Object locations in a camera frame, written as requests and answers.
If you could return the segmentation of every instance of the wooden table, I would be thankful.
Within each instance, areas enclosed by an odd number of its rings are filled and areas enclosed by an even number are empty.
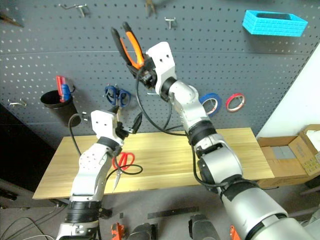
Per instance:
[[[226,142],[238,155],[246,179],[274,178],[250,128],[217,129],[217,132],[224,136]],[[75,139],[81,152],[97,142],[96,136],[76,136]],[[122,174],[115,193],[198,184],[193,176],[191,147],[185,136],[173,136],[162,132],[130,135],[125,139],[123,152],[133,152],[134,163],[141,165],[143,172],[139,175]],[[33,199],[69,197],[73,180],[78,172],[78,161],[79,156],[71,137],[64,137]],[[112,192],[115,177],[116,174],[113,174],[108,180],[105,194]]]

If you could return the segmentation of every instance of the black cable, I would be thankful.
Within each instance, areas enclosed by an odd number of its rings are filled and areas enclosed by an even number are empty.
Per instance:
[[[99,240],[102,240],[101,231],[100,231],[100,222],[98,222],[97,232],[98,232],[98,239],[99,239]]]
[[[193,158],[193,175],[195,177],[195,180],[197,180],[198,183],[200,183],[208,188],[223,188],[227,185],[233,185],[233,184],[239,184],[239,183],[249,183],[249,184],[252,184],[252,185],[259,188],[259,185],[256,182],[251,181],[251,180],[247,180],[247,179],[239,179],[239,180],[235,180],[235,181],[231,181],[231,182],[226,181],[226,182],[221,182],[221,183],[217,183],[217,184],[211,184],[211,183],[207,183],[207,182],[202,181],[197,175],[196,153],[194,151],[194,148],[193,147],[191,147],[191,148],[192,148],[192,158]]]
[[[273,190],[273,189],[278,189],[279,186],[276,186],[276,187],[271,187],[271,188],[261,188],[262,190]]]
[[[211,183],[207,183],[207,182],[204,182],[202,181],[198,175],[197,175],[197,169],[196,169],[196,153],[195,153],[195,150],[194,148],[191,146],[191,149],[192,149],[192,160],[193,160],[193,175],[195,177],[195,180],[206,186],[206,187],[209,187],[209,188],[221,188],[221,187],[224,187],[226,185],[228,185],[228,182],[222,182],[222,183],[218,183],[218,184],[211,184]]]
[[[170,130],[172,130],[172,129],[182,128],[182,127],[183,127],[183,125],[178,125],[178,126],[169,127],[169,128],[167,128],[166,130],[167,130],[167,131],[170,131]]]
[[[121,168],[123,168],[124,166],[119,166],[116,157],[114,157],[114,165],[116,166],[116,170],[120,170],[120,172],[122,172],[123,174],[127,174],[127,175],[137,175],[137,174],[140,174],[140,173],[144,170],[144,169],[142,168],[142,166],[140,166],[140,165],[138,165],[138,164],[128,164],[128,165],[126,165],[127,167],[135,166],[135,167],[140,168],[140,171],[137,171],[137,172],[127,172],[127,171],[124,171],[124,170],[121,169]]]
[[[38,225],[43,224],[43,223],[49,221],[50,219],[52,219],[54,216],[60,214],[65,208],[66,208],[65,206],[62,207],[60,211],[57,211],[55,214],[53,214],[53,215],[50,216],[49,218],[47,218],[47,219],[45,219],[45,220],[43,220],[43,221],[41,221],[41,222],[38,222],[38,221],[40,221],[41,219],[47,217],[48,215],[54,213],[54,212],[57,210],[57,208],[56,208],[54,211],[51,211],[51,212],[47,213],[46,215],[44,215],[44,216],[38,218],[37,220],[35,220],[34,222],[37,223]],[[5,240],[9,240],[9,239],[11,239],[11,238],[16,238],[17,236],[25,233],[26,231],[29,231],[29,230],[32,228],[32,227],[29,227],[29,226],[31,226],[31,225],[33,225],[33,224],[30,223],[29,225],[24,226],[23,228],[19,229],[19,230],[16,231],[15,233],[13,233],[13,234],[11,234],[10,236],[8,236]]]
[[[147,112],[145,111],[144,107],[142,106],[141,104],[141,101],[140,101],[140,97],[139,97],[139,77],[141,75],[141,73],[143,72],[144,70],[144,67],[141,67],[139,69],[139,71],[137,72],[136,74],[136,84],[135,84],[135,96],[136,96],[136,100],[138,102],[138,105],[143,113],[143,115],[145,116],[145,118],[155,127],[157,128],[158,130],[160,130],[161,132],[164,132],[166,134],[169,134],[169,135],[175,135],[175,136],[186,136],[186,134],[184,133],[175,133],[175,132],[170,132],[168,130],[165,130],[161,127],[159,127],[156,123],[154,123],[154,121],[152,121],[152,119],[148,116]]]
[[[30,217],[27,216],[23,216],[18,218],[17,220],[13,221],[7,228],[6,230],[2,233],[2,235],[0,236],[0,240],[3,239],[3,237],[5,236],[5,234],[7,233],[7,231],[12,227],[12,225],[14,225],[16,222],[20,221],[21,219],[28,219],[29,221],[31,221],[31,223],[34,225],[34,227],[36,229],[38,229],[38,231],[42,234],[45,235],[44,232],[40,229],[40,227],[38,227],[38,225],[35,223],[35,221],[33,221]]]
[[[163,129],[166,129],[166,128],[167,128],[167,126],[168,126],[168,124],[169,124],[169,122],[170,122],[170,119],[171,119],[171,114],[172,114],[171,102],[168,101],[168,104],[169,104],[169,115],[168,115],[168,118],[167,118],[167,120],[166,120],[166,122],[165,122],[165,124],[164,124],[164,126],[163,126]]]
[[[78,152],[79,156],[81,156],[81,152],[80,152],[80,149],[79,149],[79,147],[77,145],[74,133],[72,132],[71,124],[72,124],[72,121],[75,119],[75,117],[80,117],[80,116],[81,115],[79,113],[75,113],[69,118],[69,122],[68,122],[68,128],[69,128],[69,132],[70,132],[70,135],[71,135],[71,138],[72,138],[72,142],[73,142],[73,144],[75,146],[75,149]]]
[[[142,166],[140,166],[140,165],[138,165],[138,164],[127,164],[127,165],[123,165],[123,166],[119,166],[119,168],[121,169],[121,168],[125,168],[125,167],[138,167],[138,168],[140,168],[140,171],[137,171],[137,172],[133,172],[133,173],[131,173],[131,172],[124,172],[124,174],[129,174],[129,175],[137,175],[137,174],[140,174],[144,169],[143,169],[143,167]],[[118,171],[118,168],[116,168],[116,169],[114,169],[112,172],[110,172],[109,174],[108,174],[108,176],[106,176],[106,178],[105,178],[105,181],[107,182],[108,181],[108,179],[111,177],[111,175],[113,174],[113,173],[115,173],[116,171]]]

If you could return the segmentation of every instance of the pegboard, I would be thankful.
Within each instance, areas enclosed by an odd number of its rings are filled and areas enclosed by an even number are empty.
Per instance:
[[[123,21],[128,21],[143,51],[158,42],[169,42],[178,79],[196,87],[200,96],[215,92],[225,103],[231,94],[244,93],[246,105],[239,112],[229,113],[223,106],[214,115],[216,128],[251,127],[257,134],[320,40],[317,0],[153,2],[157,15],[147,17],[144,0],[2,0],[0,10],[24,28],[0,24],[1,104],[8,108],[8,98],[14,101],[22,97],[26,108],[8,109],[56,147],[63,136],[69,135],[68,129],[40,102],[44,93],[56,89],[56,75],[74,83],[78,112],[109,109],[111,105],[103,97],[107,84],[135,92],[135,80],[110,32],[115,27],[125,36],[120,28]],[[64,3],[87,3],[89,15],[83,18],[77,9],[63,10],[58,4]],[[250,35],[242,27],[247,9],[293,13],[308,25],[302,37]],[[165,17],[176,18],[174,28],[168,28]],[[142,85],[140,92],[150,117],[163,126],[167,103],[156,95],[147,95]],[[133,98],[120,118],[131,126],[138,113]],[[179,124],[179,116],[173,111],[169,126]],[[144,119],[139,131],[157,129]],[[90,124],[75,127],[74,133],[94,134]]]

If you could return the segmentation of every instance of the black cylindrical housing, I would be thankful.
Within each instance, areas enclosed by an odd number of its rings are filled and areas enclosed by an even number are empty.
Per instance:
[[[72,201],[68,205],[66,223],[89,223],[98,220],[100,201]]]
[[[74,105],[73,97],[67,101],[60,102],[60,96],[58,90],[49,91],[42,95],[41,102],[46,108],[50,110],[54,115],[56,115],[61,123],[68,127],[69,118],[77,113],[77,109]],[[71,126],[75,127],[81,122],[80,117],[75,117],[72,121]]]

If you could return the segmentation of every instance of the floor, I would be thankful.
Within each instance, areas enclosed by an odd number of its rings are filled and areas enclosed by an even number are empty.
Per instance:
[[[5,206],[6,208],[47,207],[53,205],[49,200],[33,200],[32,196],[34,195],[34,192],[21,188],[3,179],[0,179],[0,189],[17,194],[15,201],[0,196],[0,205]]]
[[[316,192],[305,196],[299,195],[300,192],[306,189],[307,187],[304,185],[295,185],[267,190],[266,192],[280,203],[288,213],[292,213],[319,205],[320,193]],[[191,207],[194,207],[193,209],[199,209],[200,213],[205,214],[212,221],[221,240],[230,239],[229,227],[231,223],[219,197],[206,191],[202,186],[176,187],[108,195],[103,199],[103,206],[113,209],[112,218],[100,220],[102,239],[104,240],[111,239],[110,227],[116,222],[124,224],[128,233],[142,223],[149,222],[151,224],[158,224],[159,240],[188,240],[190,239],[188,221],[193,213],[153,219],[148,219],[148,213]],[[32,207],[27,210],[21,210],[20,208],[1,209],[0,233],[2,234],[9,224],[20,217],[30,217],[36,220],[53,209],[54,207]],[[38,225],[45,234],[56,237],[59,225],[64,220],[65,214],[65,209],[57,209],[50,215],[53,217],[43,223],[40,221]],[[298,220],[306,220],[308,217],[310,217],[310,215],[300,217]],[[6,233],[3,239],[6,239],[6,237],[9,237],[28,224],[29,222],[25,218],[18,221]],[[30,228],[12,239],[23,240],[24,238],[35,235],[39,235],[39,232],[35,228]]]

